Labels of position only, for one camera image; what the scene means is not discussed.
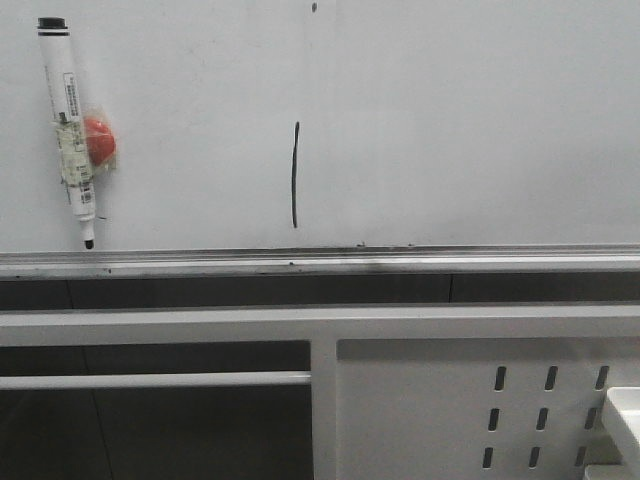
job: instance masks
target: black line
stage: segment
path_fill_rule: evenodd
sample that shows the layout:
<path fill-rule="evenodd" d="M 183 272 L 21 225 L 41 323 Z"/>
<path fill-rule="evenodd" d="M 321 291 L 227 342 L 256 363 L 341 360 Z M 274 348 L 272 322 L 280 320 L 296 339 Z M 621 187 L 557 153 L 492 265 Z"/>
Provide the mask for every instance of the black line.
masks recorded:
<path fill-rule="evenodd" d="M 451 303 L 453 299 L 453 274 L 450 274 L 449 277 L 449 303 Z"/>
<path fill-rule="evenodd" d="M 87 361 L 87 352 L 85 347 L 80 347 L 82 350 L 82 359 L 84 360 L 84 368 L 87 375 L 89 373 L 89 362 Z M 91 390 L 91 399 L 93 401 L 93 408 L 96 410 L 96 417 L 98 418 L 98 428 L 100 429 L 100 439 L 102 440 L 102 448 L 104 448 L 104 455 L 107 458 L 107 466 L 109 467 L 109 478 L 113 480 L 113 467 L 111 466 L 111 455 L 109 455 L 109 449 L 107 448 L 107 440 L 104 437 L 104 428 L 102 426 L 102 417 L 100 416 L 100 410 L 98 409 L 98 401 L 96 400 L 95 390 Z"/>
<path fill-rule="evenodd" d="M 300 122 L 296 122 L 295 137 L 293 142 L 293 158 L 291 160 L 291 217 L 293 228 L 298 228 L 298 207 L 296 198 L 296 183 L 298 177 L 298 134 L 300 133 Z"/>
<path fill-rule="evenodd" d="M 71 285 L 69 285 L 69 280 L 65 280 L 64 281 L 66 287 L 67 287 L 67 296 L 69 297 L 69 305 L 71 305 L 71 308 L 76 308 L 73 306 L 73 295 L 71 295 Z"/>

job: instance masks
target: slot hole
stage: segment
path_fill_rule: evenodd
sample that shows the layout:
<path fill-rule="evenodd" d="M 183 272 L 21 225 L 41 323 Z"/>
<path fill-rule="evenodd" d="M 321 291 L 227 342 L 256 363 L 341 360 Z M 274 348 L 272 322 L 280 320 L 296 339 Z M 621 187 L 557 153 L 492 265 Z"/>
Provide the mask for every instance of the slot hole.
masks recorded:
<path fill-rule="evenodd" d="M 504 381 L 507 377 L 507 367 L 498 367 L 496 371 L 496 386 L 495 390 L 500 392 L 504 390 Z"/>
<path fill-rule="evenodd" d="M 578 454 L 576 455 L 576 461 L 574 466 L 581 467 L 584 464 L 584 457 L 587 454 L 587 447 L 580 447 L 578 449 Z"/>
<path fill-rule="evenodd" d="M 609 375 L 609 367 L 603 365 L 600 367 L 598 379 L 596 380 L 596 390 L 602 390 L 604 388 L 605 383 L 607 383 L 607 375 Z"/>
<path fill-rule="evenodd" d="M 489 415 L 489 431 L 495 432 L 498 429 L 498 419 L 500 418 L 500 409 L 492 408 Z"/>
<path fill-rule="evenodd" d="M 529 468 L 536 468 L 540 459 L 540 447 L 533 447 L 529 455 Z"/>
<path fill-rule="evenodd" d="M 596 415 L 598 414 L 597 408 L 590 408 L 587 412 L 587 419 L 584 422 L 584 429 L 591 430 L 593 428 L 593 424 L 596 422 Z"/>
<path fill-rule="evenodd" d="M 484 457 L 482 459 L 482 468 L 491 468 L 491 460 L 493 459 L 493 447 L 487 447 L 484 449 Z"/>
<path fill-rule="evenodd" d="M 549 367 L 549 371 L 547 372 L 547 381 L 544 384 L 544 389 L 547 392 L 555 388 L 557 376 L 558 376 L 558 367 L 556 367 L 555 365 L 553 367 Z"/>
<path fill-rule="evenodd" d="M 539 432 L 544 430 L 547 426 L 547 417 L 549 416 L 548 408 L 541 408 L 538 412 L 538 422 L 536 423 L 536 430 Z"/>

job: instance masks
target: dark panel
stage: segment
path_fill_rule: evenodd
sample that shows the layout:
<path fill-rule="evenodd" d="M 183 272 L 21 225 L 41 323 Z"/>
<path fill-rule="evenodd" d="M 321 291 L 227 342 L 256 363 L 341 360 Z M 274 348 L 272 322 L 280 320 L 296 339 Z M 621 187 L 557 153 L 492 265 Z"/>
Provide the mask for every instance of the dark panel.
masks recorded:
<path fill-rule="evenodd" d="M 309 370 L 308 342 L 85 347 L 91 374 Z"/>
<path fill-rule="evenodd" d="M 0 349 L 0 375 L 84 373 L 79 348 Z M 2 392 L 0 478 L 109 479 L 91 393 Z"/>
<path fill-rule="evenodd" d="M 446 303 L 450 276 L 252 276 L 69 283 L 75 308 Z"/>
<path fill-rule="evenodd" d="M 0 282 L 0 310 L 71 308 L 65 281 Z"/>
<path fill-rule="evenodd" d="M 454 275 L 453 302 L 640 300 L 640 273 L 490 273 Z"/>
<path fill-rule="evenodd" d="M 311 389 L 96 393 L 117 480 L 311 480 Z"/>
<path fill-rule="evenodd" d="M 156 280 L 70 280 L 74 308 L 153 308 Z"/>

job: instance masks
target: black marker cap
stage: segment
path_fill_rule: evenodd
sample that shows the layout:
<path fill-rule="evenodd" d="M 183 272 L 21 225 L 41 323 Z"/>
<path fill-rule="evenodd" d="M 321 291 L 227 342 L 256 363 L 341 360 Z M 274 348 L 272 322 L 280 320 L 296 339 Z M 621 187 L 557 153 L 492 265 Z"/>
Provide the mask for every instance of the black marker cap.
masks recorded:
<path fill-rule="evenodd" d="M 40 17 L 38 19 L 38 28 L 66 29 L 67 25 L 64 22 L 64 18 Z"/>

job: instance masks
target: red magnet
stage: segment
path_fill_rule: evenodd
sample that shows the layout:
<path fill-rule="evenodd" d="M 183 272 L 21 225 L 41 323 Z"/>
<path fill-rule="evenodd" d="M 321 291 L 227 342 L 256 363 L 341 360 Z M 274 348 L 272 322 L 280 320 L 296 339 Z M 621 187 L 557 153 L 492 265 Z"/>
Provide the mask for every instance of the red magnet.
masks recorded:
<path fill-rule="evenodd" d="M 84 129 L 91 163 L 99 167 L 116 153 L 116 139 L 109 125 L 95 117 L 84 118 Z"/>

